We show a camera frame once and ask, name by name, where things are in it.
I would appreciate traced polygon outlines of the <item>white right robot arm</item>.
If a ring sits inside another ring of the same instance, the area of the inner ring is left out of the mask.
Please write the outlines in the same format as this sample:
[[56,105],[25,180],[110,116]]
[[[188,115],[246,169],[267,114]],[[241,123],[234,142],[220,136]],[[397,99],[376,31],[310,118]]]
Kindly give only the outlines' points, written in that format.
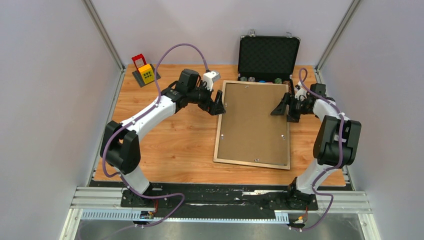
[[315,115],[321,122],[307,169],[295,177],[283,195],[290,209],[305,209],[316,200],[318,187],[338,169],[351,165],[355,158],[362,125],[351,120],[326,95],[326,85],[314,83],[309,89],[297,88],[296,94],[286,92],[271,111],[272,116],[286,116],[297,123],[301,115]]

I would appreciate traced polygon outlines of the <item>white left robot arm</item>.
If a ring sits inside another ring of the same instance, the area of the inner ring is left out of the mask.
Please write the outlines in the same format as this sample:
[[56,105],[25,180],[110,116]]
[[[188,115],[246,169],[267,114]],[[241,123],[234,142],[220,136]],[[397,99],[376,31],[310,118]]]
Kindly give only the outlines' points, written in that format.
[[153,201],[153,193],[148,189],[150,181],[139,166],[140,141],[159,123],[189,104],[197,105],[211,116],[224,114],[223,92],[218,90],[212,99],[213,85],[220,78],[218,71],[208,70],[200,75],[184,69],[178,80],[163,89],[146,108],[122,122],[112,120],[105,126],[100,149],[102,165],[116,169],[140,206],[149,206]]

